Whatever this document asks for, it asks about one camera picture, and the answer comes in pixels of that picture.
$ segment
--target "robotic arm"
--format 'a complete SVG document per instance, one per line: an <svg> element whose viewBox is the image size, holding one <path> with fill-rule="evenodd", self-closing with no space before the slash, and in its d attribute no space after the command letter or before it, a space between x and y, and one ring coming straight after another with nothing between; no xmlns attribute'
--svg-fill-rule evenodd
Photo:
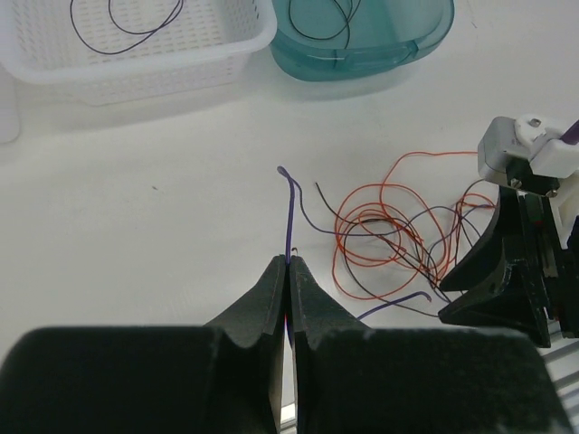
<svg viewBox="0 0 579 434"><path fill-rule="evenodd" d="M467 291L443 323L505 326L550 346L548 320L579 337L579 122L495 118L479 144L479 174L499 185L489 227L441 283Z"/></svg>

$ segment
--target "red wire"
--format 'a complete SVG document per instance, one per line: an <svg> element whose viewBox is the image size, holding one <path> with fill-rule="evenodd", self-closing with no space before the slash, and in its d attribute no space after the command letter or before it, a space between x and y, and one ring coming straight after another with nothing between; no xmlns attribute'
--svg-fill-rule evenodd
<svg viewBox="0 0 579 434"><path fill-rule="evenodd" d="M336 283L337 288L346 294L348 297L357 300L374 300L391 296L406 288L413 282L419 274L425 274L432 277L432 284L438 285L442 278L448 273L451 264L457 261L457 251L460 245L460 233L463 231L460 216L463 215L465 207L480 207L484 205L487 209L494 208L495 204L487 196L480 193L466 192L453 206L456 212L452 219L451 228L448 233L443 229L444 224L436 217L431 207L413 188L404 185L389 182L394 170L405 159L411 156L475 156L476 152L460 151L460 152L409 152L398 158L390 170L386 173L384 180L381 183L365 184L357 187L350 192L344 201L337 209L337 217L334 221L334 232L336 232L336 247L332 259L332 278ZM421 207L425 210L434 223L437 232L442 238L442 252L441 256L434 260L425 244L424 238L409 219L399 209L387 203L384 200L384 191L386 189L398 189L410 194ZM378 200L373 202L362 203L355 206L349 212L344 210L351 203L352 199L360 192L367 189L377 189ZM381 221L392 227L393 238L384 236L380 233L372 231L368 221ZM352 247L346 247L346 233L349 233L355 226L359 226L368 234L374 235L378 240L385 242L388 245L387 254L385 257L369 257L365 254L356 251ZM412 246L414 250L418 251L418 256L412 257L409 249L405 246ZM411 269L413 273L411 276L399 287L392 289L385 294L376 295L374 297L360 297L352 294L344 289L337 277L337 259L338 253L344 255L347 261L357 267L361 268L375 268L385 265L397 264L404 269Z"/></svg>

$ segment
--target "teal plastic container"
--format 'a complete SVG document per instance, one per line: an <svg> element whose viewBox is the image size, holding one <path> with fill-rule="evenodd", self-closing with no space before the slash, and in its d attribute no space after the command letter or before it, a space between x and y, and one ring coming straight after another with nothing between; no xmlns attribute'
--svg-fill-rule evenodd
<svg viewBox="0 0 579 434"><path fill-rule="evenodd" d="M306 81L391 70L434 51L454 20L453 0L273 0L275 61Z"/></svg>

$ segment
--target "wire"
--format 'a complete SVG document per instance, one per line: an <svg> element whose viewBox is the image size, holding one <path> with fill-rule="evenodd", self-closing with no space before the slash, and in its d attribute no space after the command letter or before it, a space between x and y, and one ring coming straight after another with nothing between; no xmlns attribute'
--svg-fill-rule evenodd
<svg viewBox="0 0 579 434"><path fill-rule="evenodd" d="M331 41L333 39L336 39L344 31L346 31L347 37L346 37L346 45L345 45L344 49L346 49L350 45L350 41L351 41L351 37L352 37L352 28L351 28L350 24L352 23L352 20L354 19L354 17L357 14L358 9L360 8L360 5L362 4L362 0L358 0L356 7L354 7L354 0L349 0L350 8L349 8L348 13L346 13L346 11L344 10L344 7L338 2L338 0L332 0L332 3L337 7L337 9L340 11L342 17L344 18L345 25L336 33L334 33L330 36L323 36L323 37L312 36L310 34L302 32L298 28L298 26L296 25L296 23L294 21L293 12L292 12L292 6L293 6L294 1L295 0L289 0L288 1L288 18L289 18L289 24L291 25L293 30L296 31L299 35L303 36L304 38L310 39L312 41Z"/></svg>
<svg viewBox="0 0 579 434"><path fill-rule="evenodd" d="M398 298L397 300L394 300L394 301L387 301L387 302L385 302L385 303L384 303L383 305L381 305L381 306L378 306L378 307L375 307L375 308L373 308L373 309L370 309L370 310L368 310L367 312L364 312L364 314L360 315L360 316L358 317L358 319L360 319L360 320L361 320L361 319L364 319L364 318L366 318L367 316L370 316L370 315L372 315L373 313L378 312L379 310L382 310L382 309L384 309L384 308L386 308L386 307L390 307L390 306L393 306L393 305L398 305L399 303L402 303L402 302L404 302L404 301L408 301L408 300L410 300L410 299L412 299L412 298L419 297L419 296L426 297L426 299L427 299L428 301L432 301L431 296L429 296L429 295L426 294L425 292L423 292L423 291L414 292L414 293L411 294L410 296L401 297L401 298Z"/></svg>
<svg viewBox="0 0 579 434"><path fill-rule="evenodd" d="M376 184L366 184L361 187L356 188L351 192L346 199L341 203L337 211L335 211L328 203L325 195L322 193L321 188L318 183L315 184L318 194L322 199L323 203L326 205L328 210L334 214L336 221L334 224L334 230L328 231L319 228L308 216L304 201L303 201L303 190L300 184L290 176L290 174L284 169L282 175L284 175L288 181L295 184L299 192L299 207L304 218L308 224L321 233L332 234L337 240L337 245L334 250L333 265L332 265L332 277L337 285L337 288L343 292L348 297L358 299L358 300L379 300L385 304L385 306L398 306L412 310L413 312L419 313L421 315L429 317L437 317L418 309L413 309L404 306L399 303L392 303L385 299L396 292L406 288L417 276L421 275L429 283L433 293L440 298L444 303L450 303L451 300L448 296L440 291L439 284L443 277L448 273L452 266L458 263L459 257L459 246L461 237L466 238L467 243L472 247L473 241L470 238L467 228L468 225L476 234L480 237L480 233L476 226L468 219L468 215L476 210L491 210L495 208L495 204L487 196L479 193L473 193L471 190L473 187L482 182L478 180L465 190L464 194L460 199L452 206L428 206L424 199L416 192L414 189L403 185L394 184L389 182L389 178L394 172L394 169L407 157L411 156L474 156L475 152L444 152L444 153L431 153L431 152L411 152L405 154L398 158L392 168L386 174L383 182ZM374 188L378 189L380 192L378 200L370 203L363 203L355 208L351 209L349 212L344 212L346 204L358 193L365 189ZM386 188L395 188L402 190L404 192L412 195L418 203L424 208L423 211L414 215L412 218L406 217L400 210L393 207L390 203L386 203L383 199L384 190ZM439 218L434 214L436 210L443 210L445 212L452 213L452 223L448 231L443 229L444 224L439 221ZM430 244L428 247L424 243L423 237L420 235L416 229L414 222L421 216L429 216L434 223L437 232L440 234L440 238ZM388 224L393 229L386 232L378 232L372 229L372 226L376 223ZM360 232L353 232L354 229L360 229ZM386 257L373 258L361 255L351 250L347 246L347 240L350 237L355 237L363 239L364 237L373 237L384 242L392 253L388 253ZM404 244L410 243L410 247L404 247ZM438 246L441 246L441 255L438 259L435 259L434 252L437 250ZM362 289L369 297L360 297L346 291L340 284L337 278L337 260L341 257L346 266L349 276L355 281L357 286ZM366 288L361 281L357 278L353 271L353 266L358 266L362 268L374 268L381 267L388 264L396 264L404 269L409 269L413 273L411 276L398 288L389 290L385 294L375 294ZM373 310L372 313L377 312L381 309Z"/></svg>
<svg viewBox="0 0 579 434"><path fill-rule="evenodd" d="M286 230L286 264L289 265L291 261L291 234L293 233L293 210L295 208L296 202L296 188L294 183L291 182L291 176L288 171L282 167L278 166L278 172L288 179L289 184L289 211L288 211L288 227Z"/></svg>
<svg viewBox="0 0 579 434"><path fill-rule="evenodd" d="M158 27L156 27L152 30L144 31L144 32L131 32L131 31L121 27L118 24L117 20L115 19L114 15L112 13L112 0L109 0L109 17L110 17L111 22L115 25L115 27L117 27L120 31L122 31L123 33L126 33L126 34L146 35L146 36L143 39L141 39L140 41L135 42L132 45L130 45L129 47L124 48L122 50L118 50L116 52L104 52L104 51L101 51L101 50L94 48L81 36L81 33L79 32L79 29L78 29L76 22L74 20L74 3L75 3L75 1L76 0L71 0L71 6L70 6L72 29L74 30L74 32L76 33L78 38L81 40L81 42L87 48L89 48L90 50L92 50L98 54L102 54L105 56L115 56L118 54L122 54L124 52L129 52L129 51L133 50L134 48L137 48L142 43L148 41L151 37L153 37L155 34L157 34L160 30L162 30L165 27L167 27L168 25L170 25L181 14L181 12L183 11L183 7L185 5L185 0L177 0L175 7L171 11L171 14L169 14L169 16L165 19L165 21L163 23L161 23Z"/></svg>

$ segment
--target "white basket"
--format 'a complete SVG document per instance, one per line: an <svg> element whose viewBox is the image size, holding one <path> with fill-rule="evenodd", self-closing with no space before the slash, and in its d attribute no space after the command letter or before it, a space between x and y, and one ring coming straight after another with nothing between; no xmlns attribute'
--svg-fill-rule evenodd
<svg viewBox="0 0 579 434"><path fill-rule="evenodd" d="M181 14L137 48L97 54L73 30L70 0L0 0L0 62L17 79L57 86L91 105L235 81L252 52L273 39L271 0L185 0ZM95 48L114 52L142 38L123 33L108 0L75 0L74 21ZM133 32L158 27L176 0L114 0Z"/></svg>

